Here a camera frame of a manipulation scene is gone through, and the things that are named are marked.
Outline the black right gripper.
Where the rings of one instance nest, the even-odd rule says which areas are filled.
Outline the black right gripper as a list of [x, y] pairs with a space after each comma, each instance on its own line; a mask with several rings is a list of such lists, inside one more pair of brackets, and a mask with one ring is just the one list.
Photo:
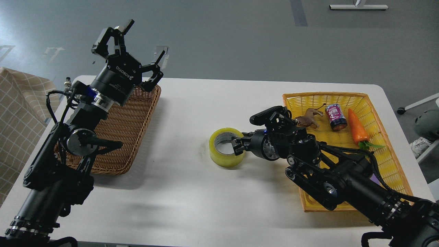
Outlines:
[[271, 145], [267, 130], [255, 130], [253, 132], [242, 132], [242, 137], [231, 137], [231, 142], [242, 142], [232, 144], [235, 156], [242, 155], [245, 150], [252, 152], [259, 158], [266, 159], [268, 161], [276, 161], [280, 156], [274, 150]]

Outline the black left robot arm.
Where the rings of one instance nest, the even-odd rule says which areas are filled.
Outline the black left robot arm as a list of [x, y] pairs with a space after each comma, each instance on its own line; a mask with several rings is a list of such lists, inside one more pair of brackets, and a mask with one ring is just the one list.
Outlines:
[[137, 87], [152, 92], [163, 77], [159, 63], [165, 51], [144, 66], [127, 52], [125, 35], [133, 24], [130, 19], [125, 26], [102, 30], [91, 51], [105, 59], [105, 66], [90, 85], [66, 79], [64, 91], [46, 95], [54, 126], [24, 175], [30, 193], [1, 237], [2, 247], [78, 246], [74, 237], [51, 241], [50, 234], [60, 226], [57, 219], [83, 204], [94, 189], [96, 157], [123, 145], [100, 139], [95, 128], [113, 105], [124, 106]]

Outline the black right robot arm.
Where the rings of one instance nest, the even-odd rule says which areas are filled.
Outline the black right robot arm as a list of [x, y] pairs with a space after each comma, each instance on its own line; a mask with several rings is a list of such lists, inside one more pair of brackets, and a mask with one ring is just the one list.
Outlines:
[[287, 177], [324, 208], [349, 203], [382, 228], [364, 233], [363, 247], [370, 239], [389, 239], [391, 247], [432, 247], [438, 241], [438, 204], [389, 187], [372, 152], [317, 141], [281, 105], [251, 116], [250, 122], [265, 128], [231, 137], [235, 155], [250, 151], [268, 161], [285, 158]]

